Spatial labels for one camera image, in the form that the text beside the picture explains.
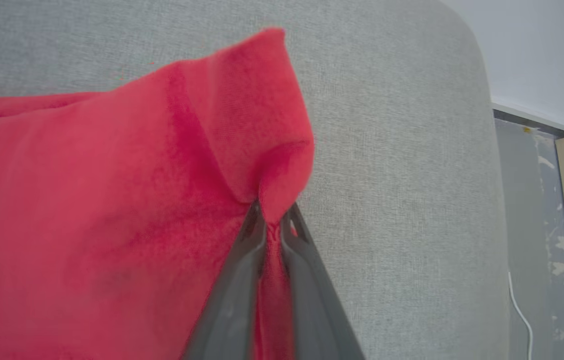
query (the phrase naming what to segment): red cloth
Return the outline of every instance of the red cloth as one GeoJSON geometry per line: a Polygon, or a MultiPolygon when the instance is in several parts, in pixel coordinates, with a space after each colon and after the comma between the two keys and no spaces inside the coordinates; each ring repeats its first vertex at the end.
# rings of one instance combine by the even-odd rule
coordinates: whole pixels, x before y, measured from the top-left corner
{"type": "Polygon", "coordinates": [[[256,358],[292,358],[278,224],[313,151],[281,29],[109,92],[0,98],[0,359],[178,358],[258,197],[256,358]]]}

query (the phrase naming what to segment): folded cloth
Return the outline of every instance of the folded cloth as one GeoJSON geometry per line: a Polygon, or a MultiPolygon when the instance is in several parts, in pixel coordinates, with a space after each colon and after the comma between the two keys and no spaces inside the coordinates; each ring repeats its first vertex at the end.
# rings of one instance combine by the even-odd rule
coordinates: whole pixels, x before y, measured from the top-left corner
{"type": "Polygon", "coordinates": [[[256,198],[255,358],[292,358],[279,219],[313,152],[281,29],[113,91],[0,98],[0,359],[178,358],[256,198]]]}

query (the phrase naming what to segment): gray cushion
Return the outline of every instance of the gray cushion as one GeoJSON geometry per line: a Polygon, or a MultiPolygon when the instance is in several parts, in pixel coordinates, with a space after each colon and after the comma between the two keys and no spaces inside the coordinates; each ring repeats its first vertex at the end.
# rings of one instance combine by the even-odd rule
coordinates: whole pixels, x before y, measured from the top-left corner
{"type": "Polygon", "coordinates": [[[440,3],[0,0],[0,96],[105,91],[270,25],[316,138],[300,208],[366,356],[507,358],[487,79],[440,3]]]}

